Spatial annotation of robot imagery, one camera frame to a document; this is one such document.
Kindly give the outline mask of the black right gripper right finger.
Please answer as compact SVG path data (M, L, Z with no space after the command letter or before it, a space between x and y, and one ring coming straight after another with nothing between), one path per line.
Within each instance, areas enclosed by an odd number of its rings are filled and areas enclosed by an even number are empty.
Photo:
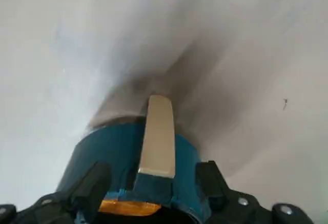
M313 223L295 205L276 203L267 210L254 196L230 189L214 161L197 163L196 179L211 209L211 216L206 223Z

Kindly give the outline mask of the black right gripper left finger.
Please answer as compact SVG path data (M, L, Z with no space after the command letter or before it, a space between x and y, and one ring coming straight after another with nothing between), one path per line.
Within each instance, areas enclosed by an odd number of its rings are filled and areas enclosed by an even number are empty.
M68 189L44 195L22 211L1 205L1 223L92 223L110 186L110 167L96 162Z

